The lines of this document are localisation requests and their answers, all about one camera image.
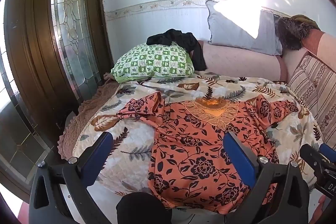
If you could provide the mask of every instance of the blanket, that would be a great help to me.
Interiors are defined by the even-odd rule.
[[[306,143],[318,150],[323,143],[320,129],[309,110],[284,84],[261,78],[232,78],[198,72],[188,78],[147,79],[121,84],[113,97],[89,120],[73,148],[79,157],[103,131],[113,135],[114,145],[97,180],[118,195],[132,192],[150,192],[148,169],[154,142],[154,128],[136,119],[123,119],[115,124],[115,114],[131,99],[140,99],[160,91],[166,103],[219,97],[237,101],[253,100],[263,95],[268,102],[289,100],[298,107],[281,122],[265,130],[274,144],[279,163],[298,162],[304,180],[310,188],[315,182],[313,170],[299,156],[300,147]]]

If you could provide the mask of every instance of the floral wall border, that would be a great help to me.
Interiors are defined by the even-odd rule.
[[[207,8],[205,2],[207,0],[155,0],[145,3],[140,3],[132,6],[128,6],[112,12],[105,12],[106,21],[115,20],[118,18],[158,11],[167,9],[184,9],[184,8]],[[263,10],[269,11],[273,14],[280,16],[288,16],[280,11],[262,7]]]

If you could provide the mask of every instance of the silver bolt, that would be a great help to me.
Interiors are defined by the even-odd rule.
[[[259,161],[262,163],[262,164],[266,164],[268,163],[268,159],[266,157],[260,157],[259,158]]]
[[[68,163],[70,164],[75,164],[77,162],[78,158],[76,157],[71,157],[70,159],[68,159]]]
[[[293,167],[298,167],[298,164],[297,164],[296,161],[292,160],[292,161],[291,161],[291,166],[293,166]]]
[[[42,168],[44,166],[45,166],[45,161],[44,160],[37,164],[37,167],[39,167],[39,168]]]

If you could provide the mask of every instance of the brown furry object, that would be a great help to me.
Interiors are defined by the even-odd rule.
[[[307,23],[289,17],[281,17],[276,24],[275,32],[284,47],[290,50],[299,50],[302,48],[302,39],[309,35],[311,29],[314,27]]]

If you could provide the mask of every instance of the black garment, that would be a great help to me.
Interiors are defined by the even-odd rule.
[[[207,69],[203,57],[202,47],[191,32],[182,33],[181,31],[170,29],[165,33],[159,33],[149,37],[147,39],[147,45],[161,44],[170,46],[173,41],[175,41],[180,47],[184,48],[189,54],[191,51],[194,51],[191,61],[193,62],[195,70]]]
[[[131,193],[116,206],[118,224],[171,224],[172,210],[147,193]]]

